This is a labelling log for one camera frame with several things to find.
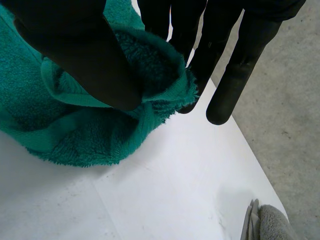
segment teal towel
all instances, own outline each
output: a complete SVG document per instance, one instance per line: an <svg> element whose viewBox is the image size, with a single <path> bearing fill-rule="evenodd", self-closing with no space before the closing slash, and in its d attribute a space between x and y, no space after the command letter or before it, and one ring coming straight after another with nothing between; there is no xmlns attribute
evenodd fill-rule
<svg viewBox="0 0 320 240"><path fill-rule="evenodd" d="M135 75L141 105L123 112L99 102L30 47L0 6L0 130L41 159L89 167L118 164L147 135L195 100L194 77L167 42L147 33L130 0L104 11Z"/></svg>

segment gray cloth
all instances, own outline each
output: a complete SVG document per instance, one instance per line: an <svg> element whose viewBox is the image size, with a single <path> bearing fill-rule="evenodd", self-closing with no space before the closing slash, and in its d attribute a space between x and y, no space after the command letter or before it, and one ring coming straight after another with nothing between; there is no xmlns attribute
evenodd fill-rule
<svg viewBox="0 0 320 240"><path fill-rule="evenodd" d="M270 205L259 209L259 201L247 208L240 240L299 240L285 215Z"/></svg>

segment white table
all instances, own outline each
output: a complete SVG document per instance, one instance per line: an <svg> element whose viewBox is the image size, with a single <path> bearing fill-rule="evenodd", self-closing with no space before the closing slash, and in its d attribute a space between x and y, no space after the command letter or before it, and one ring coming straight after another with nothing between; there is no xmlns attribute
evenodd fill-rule
<svg viewBox="0 0 320 240"><path fill-rule="evenodd" d="M285 213L235 121L207 122L214 89L112 167L45 162L0 132L0 239L237 240L251 199Z"/></svg>

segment fleece fabric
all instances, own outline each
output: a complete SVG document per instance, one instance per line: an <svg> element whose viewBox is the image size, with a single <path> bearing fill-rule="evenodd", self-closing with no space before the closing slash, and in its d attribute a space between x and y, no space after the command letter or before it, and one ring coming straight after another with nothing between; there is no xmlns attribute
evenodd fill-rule
<svg viewBox="0 0 320 240"><path fill-rule="evenodd" d="M251 201L247 208L240 240L299 240L285 215L271 205Z"/></svg>
<svg viewBox="0 0 320 240"><path fill-rule="evenodd" d="M130 0L108 0L104 14L137 78L141 105L116 110L30 47L0 6L0 130L56 164L118 164L170 115L192 103L194 77L167 42L143 31Z"/></svg>

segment concrete floor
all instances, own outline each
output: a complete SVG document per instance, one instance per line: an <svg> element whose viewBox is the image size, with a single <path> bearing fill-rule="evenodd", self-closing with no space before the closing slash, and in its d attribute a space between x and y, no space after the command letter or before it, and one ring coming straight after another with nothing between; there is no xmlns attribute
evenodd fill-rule
<svg viewBox="0 0 320 240"><path fill-rule="evenodd" d="M319 0L308 0L282 24L233 112L302 240L320 239L319 10ZM212 75L216 85L236 44L240 20Z"/></svg>

